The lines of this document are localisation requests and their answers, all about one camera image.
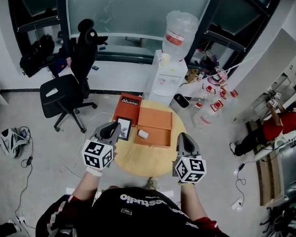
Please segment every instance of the sneaker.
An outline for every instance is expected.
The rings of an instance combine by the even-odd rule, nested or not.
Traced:
[[[234,143],[229,144],[229,148],[232,151],[233,155],[235,156],[236,145]]]
[[[146,190],[158,190],[158,178],[157,177],[149,177],[147,182]]]
[[[20,232],[21,231],[21,228],[18,226],[18,225],[16,225],[15,223],[14,223],[14,221],[13,220],[8,220],[8,223],[10,223],[10,224],[13,224],[14,225],[14,228],[15,228],[15,230],[17,231],[17,232]]]

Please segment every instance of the black t-shirt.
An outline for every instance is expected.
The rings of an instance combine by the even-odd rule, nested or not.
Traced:
[[[118,188],[104,191],[94,202],[62,197],[40,218],[37,237],[47,237],[56,228],[74,226],[78,237],[105,233],[166,233],[226,236],[207,217],[191,221],[170,199],[157,191]]]

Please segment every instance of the round wooden table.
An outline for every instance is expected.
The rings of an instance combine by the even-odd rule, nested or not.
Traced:
[[[171,146],[159,148],[135,144],[137,127],[132,127],[128,141],[118,140],[115,161],[124,170],[138,176],[161,176],[172,171],[172,161],[177,157],[178,135],[181,132],[186,132],[186,129],[179,116],[167,106],[143,100],[141,107],[172,112]]]

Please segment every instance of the trash can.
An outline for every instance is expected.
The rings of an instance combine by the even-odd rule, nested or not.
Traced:
[[[188,100],[185,97],[183,97],[181,94],[175,94],[170,103],[170,107],[177,114],[182,112],[188,106],[189,106]]]

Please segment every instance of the black office chair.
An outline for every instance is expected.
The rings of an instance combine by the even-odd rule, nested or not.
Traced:
[[[98,35],[92,29],[93,25],[94,22],[91,19],[84,19],[78,25],[80,36],[74,48],[71,63],[71,70],[74,76],[70,74],[57,77],[40,87],[40,100],[45,117],[51,118],[61,113],[54,125],[57,132],[60,131],[58,127],[60,121],[67,114],[71,114],[80,131],[85,133],[86,130],[80,125],[74,110],[78,114],[80,111],[77,108],[80,107],[92,106],[94,109],[97,108],[95,103],[83,103],[83,99],[87,99],[90,93],[87,76],[98,53]]]

